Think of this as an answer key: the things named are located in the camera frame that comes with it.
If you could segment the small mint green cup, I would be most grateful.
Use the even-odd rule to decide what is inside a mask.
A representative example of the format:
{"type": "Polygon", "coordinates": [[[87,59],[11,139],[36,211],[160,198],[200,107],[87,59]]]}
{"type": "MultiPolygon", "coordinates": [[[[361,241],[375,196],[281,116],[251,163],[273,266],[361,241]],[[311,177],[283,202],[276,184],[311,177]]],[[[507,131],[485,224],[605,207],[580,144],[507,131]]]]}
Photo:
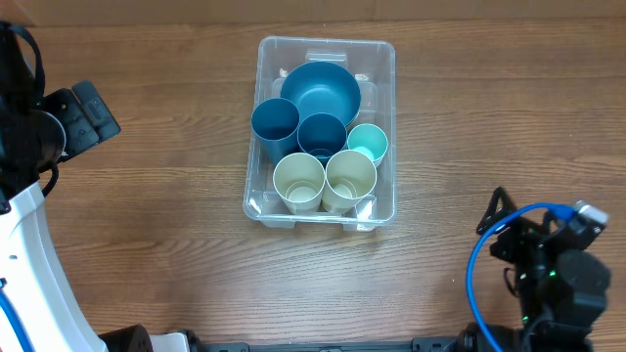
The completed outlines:
{"type": "Polygon", "coordinates": [[[388,145],[384,131],[372,123],[358,124],[348,134],[347,147],[365,154],[375,167],[381,164],[388,145]]]}

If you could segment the tall beige cup front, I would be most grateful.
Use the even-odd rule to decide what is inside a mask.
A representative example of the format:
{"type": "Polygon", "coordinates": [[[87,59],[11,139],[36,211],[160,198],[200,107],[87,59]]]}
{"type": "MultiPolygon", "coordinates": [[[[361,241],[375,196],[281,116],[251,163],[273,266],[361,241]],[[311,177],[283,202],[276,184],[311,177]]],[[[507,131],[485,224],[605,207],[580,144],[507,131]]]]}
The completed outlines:
{"type": "Polygon", "coordinates": [[[331,213],[346,213],[375,188],[377,180],[377,168],[365,154],[341,151],[326,165],[322,205],[331,213]]]}

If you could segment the tall beige cup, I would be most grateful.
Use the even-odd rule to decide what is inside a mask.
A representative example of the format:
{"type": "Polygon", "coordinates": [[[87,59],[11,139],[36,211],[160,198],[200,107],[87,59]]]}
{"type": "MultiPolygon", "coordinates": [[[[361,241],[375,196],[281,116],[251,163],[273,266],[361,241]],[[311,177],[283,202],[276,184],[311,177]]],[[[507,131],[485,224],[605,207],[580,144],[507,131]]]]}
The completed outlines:
{"type": "Polygon", "coordinates": [[[273,172],[273,185],[292,214],[314,213],[322,199],[326,170],[313,155],[289,154],[273,172]]]}
{"type": "Polygon", "coordinates": [[[331,213],[346,213],[375,188],[377,180],[377,168],[365,154],[341,151],[326,165],[322,205],[331,213]]]}

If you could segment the tall navy cup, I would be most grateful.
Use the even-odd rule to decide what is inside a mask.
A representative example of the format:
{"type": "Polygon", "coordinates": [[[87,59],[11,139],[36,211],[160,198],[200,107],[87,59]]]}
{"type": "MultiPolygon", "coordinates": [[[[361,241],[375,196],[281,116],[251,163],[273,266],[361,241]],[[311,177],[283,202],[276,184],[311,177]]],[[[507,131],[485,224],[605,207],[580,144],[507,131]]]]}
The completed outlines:
{"type": "Polygon", "coordinates": [[[345,125],[328,113],[315,113],[306,117],[298,126],[299,149],[316,157],[323,166],[347,145],[345,125]]]}
{"type": "Polygon", "coordinates": [[[288,154],[299,151],[299,112],[291,101],[273,98],[262,102],[253,111],[250,124],[274,165],[288,154]]]}

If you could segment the tall navy cup front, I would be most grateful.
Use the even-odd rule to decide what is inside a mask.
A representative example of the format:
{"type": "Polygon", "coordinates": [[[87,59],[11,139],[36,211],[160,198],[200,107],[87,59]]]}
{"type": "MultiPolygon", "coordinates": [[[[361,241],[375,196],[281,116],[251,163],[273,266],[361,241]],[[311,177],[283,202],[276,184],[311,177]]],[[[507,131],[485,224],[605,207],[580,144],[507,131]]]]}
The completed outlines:
{"type": "Polygon", "coordinates": [[[299,151],[299,112],[291,101],[273,98],[262,102],[253,111],[250,124],[274,165],[288,154],[299,151]]]}

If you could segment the dark blue bowl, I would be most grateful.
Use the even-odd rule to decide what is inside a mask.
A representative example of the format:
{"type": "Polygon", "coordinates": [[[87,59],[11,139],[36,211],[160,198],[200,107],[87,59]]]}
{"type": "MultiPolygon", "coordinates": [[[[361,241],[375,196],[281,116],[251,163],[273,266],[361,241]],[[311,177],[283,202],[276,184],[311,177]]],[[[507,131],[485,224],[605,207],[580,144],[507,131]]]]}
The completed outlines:
{"type": "Polygon", "coordinates": [[[300,120],[327,113],[344,126],[356,119],[362,102],[356,78],[331,62],[311,62],[295,68],[285,79],[280,97],[296,106],[300,120]]]}

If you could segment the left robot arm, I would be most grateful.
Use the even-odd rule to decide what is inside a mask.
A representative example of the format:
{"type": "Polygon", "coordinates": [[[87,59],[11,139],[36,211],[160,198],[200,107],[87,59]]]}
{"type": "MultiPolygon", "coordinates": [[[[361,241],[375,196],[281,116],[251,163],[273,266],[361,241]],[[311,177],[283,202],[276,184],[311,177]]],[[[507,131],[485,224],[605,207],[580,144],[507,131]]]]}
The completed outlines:
{"type": "Polygon", "coordinates": [[[44,93],[40,50],[1,24],[1,348],[4,351],[198,351],[184,331],[141,325],[97,334],[53,245],[45,210],[61,163],[117,135],[92,82],[44,93]]]}

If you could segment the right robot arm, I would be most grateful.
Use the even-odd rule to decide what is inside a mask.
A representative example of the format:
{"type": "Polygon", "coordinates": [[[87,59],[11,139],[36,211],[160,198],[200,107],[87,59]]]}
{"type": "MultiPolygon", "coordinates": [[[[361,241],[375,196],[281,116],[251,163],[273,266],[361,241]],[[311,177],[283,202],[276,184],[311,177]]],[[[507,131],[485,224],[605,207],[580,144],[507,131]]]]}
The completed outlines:
{"type": "Polygon", "coordinates": [[[587,249],[607,220],[607,213],[583,200],[517,207],[504,188],[495,189],[476,227],[479,239],[466,269],[474,320],[460,333],[456,350],[592,350],[588,336],[607,307],[611,273],[587,249]],[[519,303],[519,329],[489,325],[480,313],[473,277],[484,246],[514,273],[505,284],[519,303]]]}

